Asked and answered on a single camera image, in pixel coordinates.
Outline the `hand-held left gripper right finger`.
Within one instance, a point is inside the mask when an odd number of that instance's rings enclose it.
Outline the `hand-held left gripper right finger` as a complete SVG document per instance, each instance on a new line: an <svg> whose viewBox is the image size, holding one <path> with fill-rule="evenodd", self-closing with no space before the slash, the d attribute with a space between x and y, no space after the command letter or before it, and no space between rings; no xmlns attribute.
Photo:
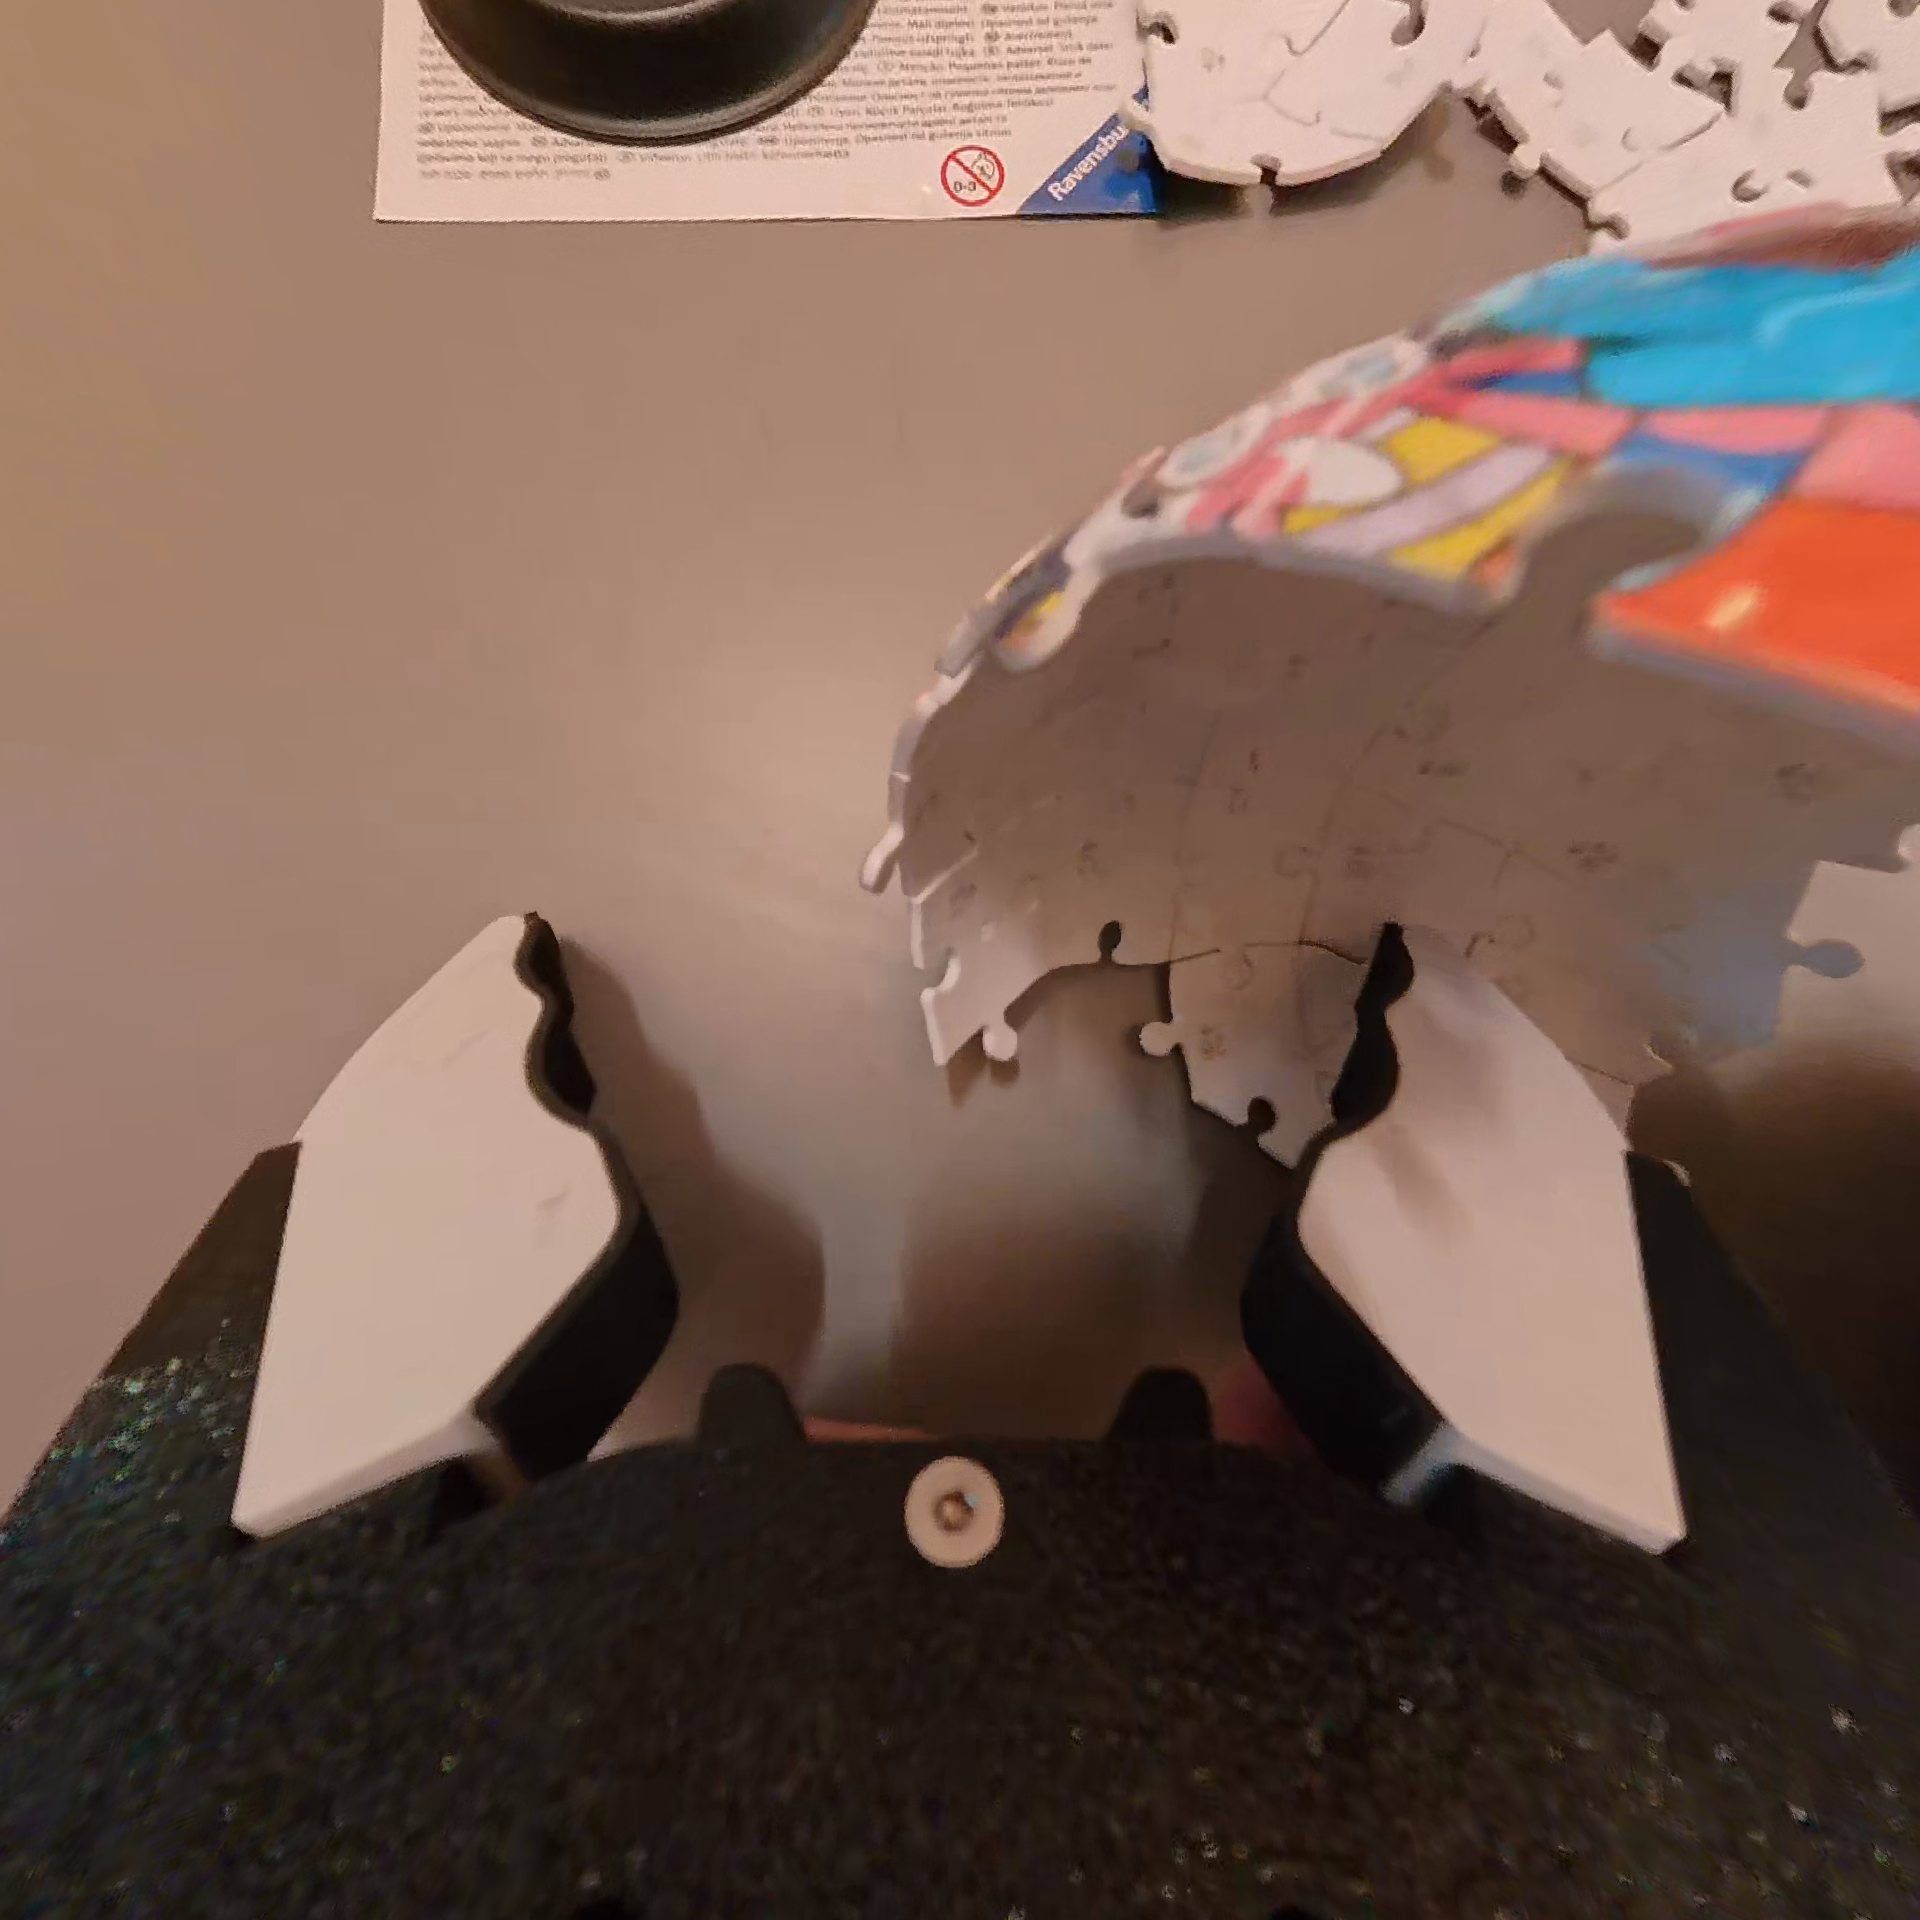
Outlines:
<svg viewBox="0 0 1920 1920"><path fill-rule="evenodd" d="M1626 1139L1587 1077L1446 940L1388 924L1331 1111L1240 1292L1309 1448L1402 1509L1486 1480L1677 1548Z"/></svg>

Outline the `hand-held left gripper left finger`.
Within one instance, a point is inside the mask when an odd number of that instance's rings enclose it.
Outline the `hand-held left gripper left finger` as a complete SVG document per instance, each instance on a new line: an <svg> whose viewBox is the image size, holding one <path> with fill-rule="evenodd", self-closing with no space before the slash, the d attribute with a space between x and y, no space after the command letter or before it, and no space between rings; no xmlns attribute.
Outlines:
<svg viewBox="0 0 1920 1920"><path fill-rule="evenodd" d="M296 1130L231 1524L268 1541L452 1462L582 1464L682 1290L595 1112L560 935L486 924Z"/></svg>

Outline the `colourful partial puzzle ball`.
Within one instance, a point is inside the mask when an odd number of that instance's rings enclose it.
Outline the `colourful partial puzzle ball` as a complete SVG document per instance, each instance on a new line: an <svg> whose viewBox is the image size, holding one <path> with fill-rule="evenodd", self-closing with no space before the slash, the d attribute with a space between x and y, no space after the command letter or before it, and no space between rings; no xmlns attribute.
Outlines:
<svg viewBox="0 0 1920 1920"><path fill-rule="evenodd" d="M938 1066L1108 956L1196 1103L1316 1127L1334 994L1428 928L1615 1111L1770 1040L1916 859L1916 213L1564 258L1157 447L970 613L903 719Z"/></svg>

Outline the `pile of white puzzle pieces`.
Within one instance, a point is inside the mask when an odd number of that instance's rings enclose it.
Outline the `pile of white puzzle pieces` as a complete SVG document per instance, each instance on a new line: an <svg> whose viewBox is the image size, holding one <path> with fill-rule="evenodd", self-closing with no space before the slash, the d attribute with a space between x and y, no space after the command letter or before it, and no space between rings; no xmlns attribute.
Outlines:
<svg viewBox="0 0 1920 1920"><path fill-rule="evenodd" d="M1548 2L1166 2L1135 35L1123 119L1203 182L1351 173L1439 99L1493 119L1510 175L1571 191L1594 248L1894 208L1916 167L1916 5L1647 5L1647 62Z"/></svg>

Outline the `white printed instruction leaflet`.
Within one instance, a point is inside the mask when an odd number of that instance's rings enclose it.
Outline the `white printed instruction leaflet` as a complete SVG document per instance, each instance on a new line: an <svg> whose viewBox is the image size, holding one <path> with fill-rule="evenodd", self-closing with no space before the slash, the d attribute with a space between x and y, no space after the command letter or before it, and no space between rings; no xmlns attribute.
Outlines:
<svg viewBox="0 0 1920 1920"><path fill-rule="evenodd" d="M1123 2L883 2L776 115L690 147L582 139L488 99L414 2L381 8L384 224L1132 220L1158 181Z"/></svg>

